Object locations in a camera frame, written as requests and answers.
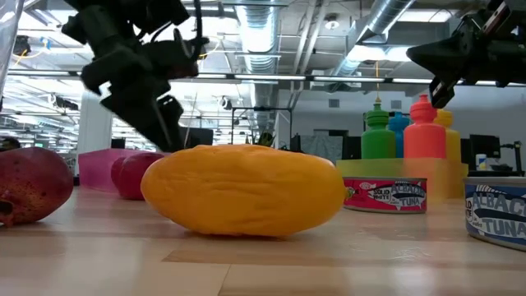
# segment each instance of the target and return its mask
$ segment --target air duct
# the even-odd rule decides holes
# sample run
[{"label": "air duct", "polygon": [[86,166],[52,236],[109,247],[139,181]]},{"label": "air duct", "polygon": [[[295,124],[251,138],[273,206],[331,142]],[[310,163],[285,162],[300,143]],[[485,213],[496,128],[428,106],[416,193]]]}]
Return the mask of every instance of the air duct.
[{"label": "air duct", "polygon": [[[356,45],[385,44],[390,28],[406,12],[415,0],[376,0],[371,8],[371,14],[353,22],[348,33],[348,53],[331,76],[351,76],[362,61],[353,60],[353,49]],[[329,92],[348,89],[342,83],[330,84]]]},{"label": "air duct", "polygon": [[[241,24],[241,41],[244,52],[273,53],[276,48],[278,29],[278,9],[267,6],[236,7]],[[276,59],[269,56],[245,56],[247,71],[252,74],[276,73]],[[254,107],[275,107],[278,103],[276,84],[255,83],[251,86],[251,101]],[[268,130],[271,125],[256,114],[260,130]]]}]

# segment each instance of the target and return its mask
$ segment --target can label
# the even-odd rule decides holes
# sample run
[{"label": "can label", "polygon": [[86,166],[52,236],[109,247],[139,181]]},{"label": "can label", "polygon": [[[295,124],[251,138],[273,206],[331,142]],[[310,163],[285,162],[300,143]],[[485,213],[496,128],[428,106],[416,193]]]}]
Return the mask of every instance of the can label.
[{"label": "can label", "polygon": [[345,206],[370,210],[425,211],[427,184],[418,180],[368,180],[344,178]]},{"label": "can label", "polygon": [[526,187],[466,185],[466,228],[526,246]]}]

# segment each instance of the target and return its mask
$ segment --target red fruit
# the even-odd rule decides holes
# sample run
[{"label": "red fruit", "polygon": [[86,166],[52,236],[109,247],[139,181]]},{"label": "red fruit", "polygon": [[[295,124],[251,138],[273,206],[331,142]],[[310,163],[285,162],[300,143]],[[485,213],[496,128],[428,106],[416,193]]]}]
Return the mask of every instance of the red fruit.
[{"label": "red fruit", "polygon": [[141,180],[146,170],[164,156],[159,153],[140,153],[127,157],[122,163],[117,189],[121,197],[130,200],[143,201]]},{"label": "red fruit", "polygon": [[112,175],[112,182],[113,182],[113,185],[115,185],[115,187],[118,184],[118,179],[119,179],[119,176],[121,175],[122,163],[124,163],[125,159],[126,159],[126,156],[121,156],[117,158],[112,164],[111,175]]},{"label": "red fruit", "polygon": [[32,223],[71,196],[73,174],[60,155],[31,147],[0,153],[0,223]]}]

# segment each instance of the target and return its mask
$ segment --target red bottle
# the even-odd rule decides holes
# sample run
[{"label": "red bottle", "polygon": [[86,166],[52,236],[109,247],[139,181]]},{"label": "red bottle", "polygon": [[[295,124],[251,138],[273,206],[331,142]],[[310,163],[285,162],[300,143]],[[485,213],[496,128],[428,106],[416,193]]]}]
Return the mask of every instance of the red bottle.
[{"label": "red bottle", "polygon": [[414,124],[404,130],[405,158],[445,158],[445,128],[433,123],[436,109],[431,106],[427,95],[411,106]]}]

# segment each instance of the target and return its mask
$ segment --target wooden table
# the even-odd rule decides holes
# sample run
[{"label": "wooden table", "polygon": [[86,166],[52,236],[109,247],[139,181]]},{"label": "wooden table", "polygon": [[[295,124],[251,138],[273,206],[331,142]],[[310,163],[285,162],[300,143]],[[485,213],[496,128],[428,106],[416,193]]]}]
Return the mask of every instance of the wooden table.
[{"label": "wooden table", "polygon": [[341,210],[285,240],[209,238],[79,190],[41,223],[0,229],[0,295],[526,295],[526,253],[470,238],[463,213]]}]

